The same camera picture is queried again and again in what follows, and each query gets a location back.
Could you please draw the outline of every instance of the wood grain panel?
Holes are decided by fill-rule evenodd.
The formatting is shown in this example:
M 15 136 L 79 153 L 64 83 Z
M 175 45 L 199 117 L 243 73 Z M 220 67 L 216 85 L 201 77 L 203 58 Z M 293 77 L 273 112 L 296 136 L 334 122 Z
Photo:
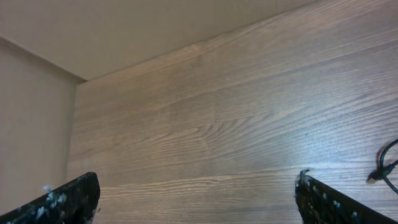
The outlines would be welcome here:
M 311 167 L 398 220 L 365 184 L 398 137 L 397 9 L 319 2 L 80 85 L 68 178 L 97 172 L 96 223 L 300 223 Z
M 292 9 L 302 7 L 306 4 L 316 2 L 318 0 L 276 0 L 277 12 L 286 12 Z

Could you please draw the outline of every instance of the wire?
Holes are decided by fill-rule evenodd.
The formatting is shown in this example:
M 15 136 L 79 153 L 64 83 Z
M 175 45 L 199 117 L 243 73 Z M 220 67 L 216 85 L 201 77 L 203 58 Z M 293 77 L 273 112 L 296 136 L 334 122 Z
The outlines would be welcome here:
M 391 171 L 395 168 L 396 165 L 398 165 L 398 161 L 395 161 L 392 164 L 389 164 L 388 166 L 384 167 L 384 156 L 386 156 L 388 150 L 395 146 L 398 143 L 398 139 L 390 143 L 387 147 L 384 148 L 384 150 L 381 152 L 380 159 L 379 159 L 379 170 L 380 170 L 380 177 L 382 178 L 386 184 L 395 192 L 398 194 L 398 189 L 390 182 L 390 180 L 387 178 L 387 175 L 391 173 Z

